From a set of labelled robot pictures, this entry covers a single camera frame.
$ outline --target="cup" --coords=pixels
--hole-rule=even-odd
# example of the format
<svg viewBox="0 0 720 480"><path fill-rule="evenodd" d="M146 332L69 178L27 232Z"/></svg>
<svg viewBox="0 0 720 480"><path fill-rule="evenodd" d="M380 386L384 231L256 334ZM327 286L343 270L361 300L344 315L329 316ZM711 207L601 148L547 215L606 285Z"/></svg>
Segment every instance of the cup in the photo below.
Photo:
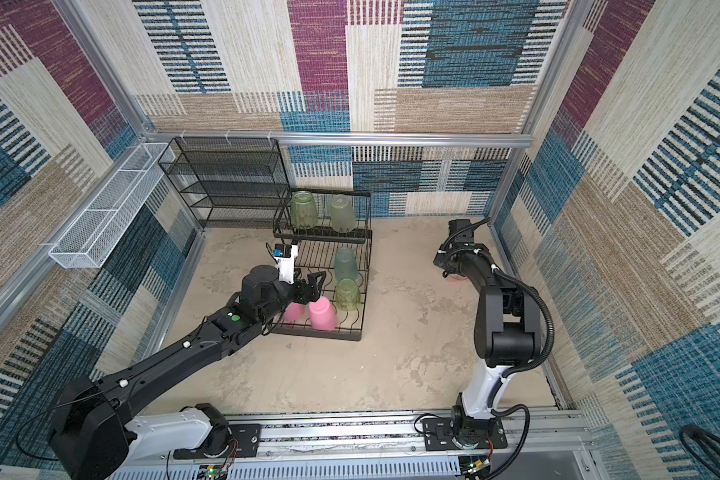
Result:
<svg viewBox="0 0 720 480"><path fill-rule="evenodd" d="M358 262L355 252L351 248L343 246L336 251L336 258L333 261L333 269L336 273L336 281L341 282L345 278L354 280L355 283L362 283L362 277L358 272Z"/></svg>
<svg viewBox="0 0 720 480"><path fill-rule="evenodd" d="M315 330L331 331L336 328L338 319L330 300L321 296L316 302L309 303L309 322Z"/></svg>
<svg viewBox="0 0 720 480"><path fill-rule="evenodd" d="M286 312L282 314L282 322L296 323L304 316L305 307L306 305L302 305L301 303L291 302L291 304L286 307Z"/></svg>
<svg viewBox="0 0 720 480"><path fill-rule="evenodd" d="M331 197L331 226L340 234L351 232L357 226L355 207L346 195Z"/></svg>
<svg viewBox="0 0 720 480"><path fill-rule="evenodd" d="M291 223L294 228L313 228L317 225L315 197L300 190L291 197Z"/></svg>
<svg viewBox="0 0 720 480"><path fill-rule="evenodd" d="M358 284L349 278L345 278L336 285L336 292L333 294L333 302L336 308L345 312L354 312L360 306L360 289Z"/></svg>

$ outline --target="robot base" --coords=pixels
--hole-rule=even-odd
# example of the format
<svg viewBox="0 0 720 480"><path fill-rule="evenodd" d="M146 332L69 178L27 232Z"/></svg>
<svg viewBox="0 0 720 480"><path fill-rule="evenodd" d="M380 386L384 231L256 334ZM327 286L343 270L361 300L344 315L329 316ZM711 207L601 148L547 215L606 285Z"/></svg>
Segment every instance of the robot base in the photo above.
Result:
<svg viewBox="0 0 720 480"><path fill-rule="evenodd" d="M175 460L194 460L197 458L226 458L230 448L237 440L237 458L255 457L259 451L259 437L262 426L258 423L231 425L226 417L209 403L199 403L198 408L211 421L211 433L203 443L192 450L182 448L173 452Z"/></svg>
<svg viewBox="0 0 720 480"><path fill-rule="evenodd" d="M428 452L442 450L506 448L507 435L501 419L497 417L481 420L464 414L461 408L461 394L451 409L451 418L423 418L424 446Z"/></svg>

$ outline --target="translucent green cup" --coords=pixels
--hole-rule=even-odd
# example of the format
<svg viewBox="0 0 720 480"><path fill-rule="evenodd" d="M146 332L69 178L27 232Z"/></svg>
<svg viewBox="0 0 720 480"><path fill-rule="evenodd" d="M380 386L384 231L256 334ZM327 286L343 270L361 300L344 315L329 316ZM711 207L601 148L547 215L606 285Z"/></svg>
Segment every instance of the translucent green cup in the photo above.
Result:
<svg viewBox="0 0 720 480"><path fill-rule="evenodd" d="M291 223L294 228L313 228L317 225L315 197L300 190L291 197Z"/></svg>
<svg viewBox="0 0 720 480"><path fill-rule="evenodd" d="M333 295L336 308L345 312L354 312L360 306L360 289L354 280L345 278L336 285Z"/></svg>
<svg viewBox="0 0 720 480"><path fill-rule="evenodd" d="M362 283L362 277L360 276L360 272L358 272L358 261L355 258L355 252L353 252L351 248L343 246L336 251L333 269L336 273L337 282L349 278L357 284Z"/></svg>
<svg viewBox="0 0 720 480"><path fill-rule="evenodd" d="M355 216L355 207L352 200L346 195L334 195L331 197L331 226L340 234L351 232L357 226L358 219Z"/></svg>

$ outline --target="black wire rack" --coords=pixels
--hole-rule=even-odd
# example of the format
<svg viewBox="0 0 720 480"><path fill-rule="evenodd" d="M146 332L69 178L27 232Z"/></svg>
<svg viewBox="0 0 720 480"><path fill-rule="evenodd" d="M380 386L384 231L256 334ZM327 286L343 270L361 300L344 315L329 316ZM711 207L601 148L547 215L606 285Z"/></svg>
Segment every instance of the black wire rack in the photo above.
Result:
<svg viewBox="0 0 720 480"><path fill-rule="evenodd" d="M288 176L276 140L174 138L175 159L160 162L200 225L269 228Z"/></svg>
<svg viewBox="0 0 720 480"><path fill-rule="evenodd" d="M286 335L316 336L320 338L336 340L359 341L362 338L362 326L365 321L365 302L368 299L368 283L370 282L371 271L371 248L373 232L366 230L364 233L366 241L363 244L348 242L327 242L323 240L298 240L298 256L296 266L302 269L302 278L307 274L325 271L326 281L323 283L323 295L331 301L338 326L331 331L314 330L308 319L308 307L306 317L295 323L281 323L272 331ZM355 312L338 310L333 301L336 293L336 275L334 274L333 263L338 249L346 246L355 254L358 261L358 272L362 277L360 288L360 306Z"/></svg>
<svg viewBox="0 0 720 480"><path fill-rule="evenodd" d="M291 196L293 193L307 190L317 205L318 222L313 228L293 228L291 222ZM331 197L346 195L352 200L357 217L357 226L351 232L340 234L331 227ZM275 216L272 234L281 240L315 240L327 242L346 242L364 244L371 233L371 194L369 192L349 192L342 190L315 190L289 188L281 198Z"/></svg>

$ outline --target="wire shelf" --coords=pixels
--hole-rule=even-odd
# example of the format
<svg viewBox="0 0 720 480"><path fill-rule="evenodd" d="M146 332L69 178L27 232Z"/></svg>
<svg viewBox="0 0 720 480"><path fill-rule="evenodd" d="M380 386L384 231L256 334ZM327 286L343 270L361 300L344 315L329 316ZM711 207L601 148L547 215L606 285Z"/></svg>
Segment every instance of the wire shelf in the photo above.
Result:
<svg viewBox="0 0 720 480"><path fill-rule="evenodd" d="M270 228L288 176L276 140L174 138L160 162L203 227Z"/></svg>
<svg viewBox="0 0 720 480"><path fill-rule="evenodd" d="M304 188L289 188L288 195L281 198L277 216L273 225L272 234L280 240L315 240L326 242L347 242L350 244L364 244L371 233L371 194L369 192L348 192L342 190L315 190L307 191L315 197L317 205L318 222L313 228L293 228L291 222L291 196L293 193L306 190ZM331 227L331 197L333 195L346 195L352 200L355 207L357 225L351 232L340 234Z"/></svg>
<svg viewBox="0 0 720 480"><path fill-rule="evenodd" d="M137 148L48 255L63 268L101 268L163 177L155 160L174 157L166 147L166 143L155 143Z"/></svg>
<svg viewBox="0 0 720 480"><path fill-rule="evenodd" d="M306 278L307 274L325 271L326 282L323 284L323 295L331 301L336 316L338 317L338 326L331 331L314 330L309 323L309 319L305 318L296 323L281 323L272 331L285 335L299 336L315 336L336 340L354 340L359 341L362 338L362 327L365 321L365 302L368 299L368 283L370 282L371 271L371 249L373 232L366 230L363 235L367 239L363 244L354 244L347 242L322 241L322 240L302 240L295 242L298 244L298 257L296 258L296 266L302 269L302 278ZM360 284L360 306L356 312L344 312L336 309L333 302L333 296L336 293L336 276L334 275L334 259L338 249L346 246L355 254L358 261L358 272L362 277Z"/></svg>

